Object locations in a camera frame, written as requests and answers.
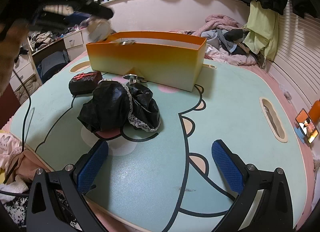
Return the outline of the black lace fabric bundle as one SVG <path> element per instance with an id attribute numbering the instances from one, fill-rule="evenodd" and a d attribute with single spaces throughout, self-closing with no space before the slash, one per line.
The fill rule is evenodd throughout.
<path id="1" fill-rule="evenodd" d="M 118 81 L 100 81 L 92 95 L 78 115 L 78 120 L 92 133 L 128 124 L 146 132 L 160 127 L 160 111 L 153 92 L 140 83 L 127 86 Z"/>

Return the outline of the black red small pouch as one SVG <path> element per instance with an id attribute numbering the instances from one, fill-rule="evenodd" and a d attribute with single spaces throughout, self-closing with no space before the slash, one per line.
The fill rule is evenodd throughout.
<path id="1" fill-rule="evenodd" d="M 68 88 L 73 96 L 91 94 L 102 79 L 100 71 L 80 73 L 69 81 Z"/>

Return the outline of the silver cone spinning top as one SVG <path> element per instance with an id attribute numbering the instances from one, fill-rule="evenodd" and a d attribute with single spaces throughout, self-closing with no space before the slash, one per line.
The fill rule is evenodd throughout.
<path id="1" fill-rule="evenodd" d="M 135 74 L 126 74 L 123 78 L 129 81 L 129 85 L 140 83 L 144 80 L 144 77 Z"/>

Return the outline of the white drawer desk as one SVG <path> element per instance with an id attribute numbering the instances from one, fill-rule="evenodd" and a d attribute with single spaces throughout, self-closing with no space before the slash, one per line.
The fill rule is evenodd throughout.
<path id="1" fill-rule="evenodd" d="M 30 42 L 24 46 L 28 49 L 26 55 L 21 55 L 18 59 L 18 65 L 14 66 L 14 70 L 18 77 L 25 83 L 27 80 L 35 76 L 40 81 L 36 66 L 46 57 L 57 51 L 65 51 L 68 54 L 70 61 L 76 59 L 84 51 L 86 51 L 86 44 L 88 43 L 88 34 L 84 29 L 76 30 L 66 34 L 59 40 L 52 42 L 39 51 L 31 52 Z"/>

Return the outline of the smartphone on blue stand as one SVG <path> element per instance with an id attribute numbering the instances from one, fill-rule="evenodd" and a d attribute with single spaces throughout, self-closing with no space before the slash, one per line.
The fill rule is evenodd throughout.
<path id="1" fill-rule="evenodd" d="M 305 109 L 302 109 L 295 118 L 297 127 L 295 132 L 302 142 L 311 145 L 319 135 L 319 131 Z"/>

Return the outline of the orange water bottle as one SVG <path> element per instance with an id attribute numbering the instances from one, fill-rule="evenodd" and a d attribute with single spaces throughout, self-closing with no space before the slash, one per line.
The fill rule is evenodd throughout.
<path id="1" fill-rule="evenodd" d="M 309 111 L 310 119 L 313 121 L 313 123 L 317 124 L 319 122 L 320 118 L 320 100 L 317 100 L 312 105 L 310 111 Z"/>

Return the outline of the orange yellow storage box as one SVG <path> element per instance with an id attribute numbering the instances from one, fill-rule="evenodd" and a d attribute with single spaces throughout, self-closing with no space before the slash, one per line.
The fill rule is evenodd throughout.
<path id="1" fill-rule="evenodd" d="M 206 50 L 203 37 L 174 32 L 126 31 L 86 45 L 91 68 L 192 91 Z"/>

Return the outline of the pile of clothes on bed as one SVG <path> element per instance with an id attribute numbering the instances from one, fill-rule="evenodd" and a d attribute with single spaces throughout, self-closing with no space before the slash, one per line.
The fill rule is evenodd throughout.
<path id="1" fill-rule="evenodd" d="M 213 14 L 196 31 L 173 30 L 173 33 L 206 39 L 205 58 L 233 66 L 254 66 L 257 59 L 244 44 L 248 34 L 236 20 L 223 14 Z"/>

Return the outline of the lime green hanging garment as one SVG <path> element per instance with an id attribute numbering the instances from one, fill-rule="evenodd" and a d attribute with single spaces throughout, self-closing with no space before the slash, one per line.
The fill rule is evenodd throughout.
<path id="1" fill-rule="evenodd" d="M 245 28 L 249 33 L 243 43 L 255 54 L 261 53 L 273 61 L 278 49 L 279 14 L 263 9 L 260 2 L 252 0 Z"/>

